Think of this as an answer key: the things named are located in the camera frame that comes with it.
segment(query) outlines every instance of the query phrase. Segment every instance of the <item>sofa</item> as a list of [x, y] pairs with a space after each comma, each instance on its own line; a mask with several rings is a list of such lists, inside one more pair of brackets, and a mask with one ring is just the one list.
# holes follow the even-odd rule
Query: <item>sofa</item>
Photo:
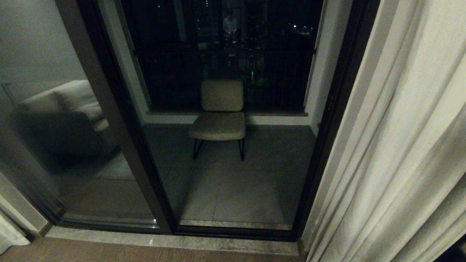
[[58, 155], [106, 155], [117, 147], [87, 80], [54, 87], [18, 104], [18, 126], [44, 150]]

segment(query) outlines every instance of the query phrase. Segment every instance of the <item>black metal chair leg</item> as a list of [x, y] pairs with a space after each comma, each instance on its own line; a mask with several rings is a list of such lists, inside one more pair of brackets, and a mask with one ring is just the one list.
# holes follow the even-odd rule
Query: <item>black metal chair leg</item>
[[199, 148], [196, 149], [197, 147], [197, 143], [198, 143], [198, 140], [197, 139], [194, 139], [194, 150], [192, 152], [192, 159], [196, 159], [198, 157], [198, 154], [199, 154], [199, 151], [201, 150], [201, 146], [202, 146], [202, 143], [204, 141], [201, 140], [201, 142], [199, 143]]
[[244, 161], [244, 138], [238, 139], [238, 146], [240, 147], [241, 161]]

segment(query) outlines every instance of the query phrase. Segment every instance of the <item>wooden floor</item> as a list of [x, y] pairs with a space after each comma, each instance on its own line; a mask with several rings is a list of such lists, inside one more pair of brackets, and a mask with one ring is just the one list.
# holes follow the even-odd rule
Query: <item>wooden floor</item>
[[156, 248], [41, 238], [11, 247], [0, 262], [300, 262], [296, 256]]

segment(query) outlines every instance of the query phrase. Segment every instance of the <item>door frame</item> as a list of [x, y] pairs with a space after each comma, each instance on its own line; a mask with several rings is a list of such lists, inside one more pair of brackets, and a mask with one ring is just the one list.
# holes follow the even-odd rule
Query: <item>door frame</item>
[[[117, 136], [120, 138], [122, 148], [127, 152], [125, 156], [160, 226], [160, 231], [157, 233], [274, 241], [296, 241], [301, 237], [358, 73], [380, 0], [354, 0], [352, 3], [342, 48], [326, 101], [326, 110], [322, 117], [322, 124], [316, 138], [291, 230], [177, 225], [151, 152], [145, 142], [142, 127], [137, 120], [134, 105], [125, 88], [126, 84], [97, 1], [55, 1], [91, 85], [98, 86], [98, 88], [93, 87], [97, 99], [104, 111], [111, 113], [108, 117], [109, 122], [117, 127], [115, 129], [120, 133]], [[123, 231], [123, 228], [118, 227], [96, 228], [90, 224], [87, 227]], [[145, 232], [143, 229], [134, 229], [134, 231]]]

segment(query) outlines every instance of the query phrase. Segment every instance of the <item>curtain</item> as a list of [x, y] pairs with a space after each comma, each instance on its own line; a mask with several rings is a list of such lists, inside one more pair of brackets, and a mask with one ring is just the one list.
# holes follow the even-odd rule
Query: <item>curtain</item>
[[29, 240], [2, 211], [0, 211], [0, 254], [3, 254], [10, 246], [28, 245]]
[[463, 0], [381, 1], [308, 261], [433, 261], [466, 233], [464, 14]]

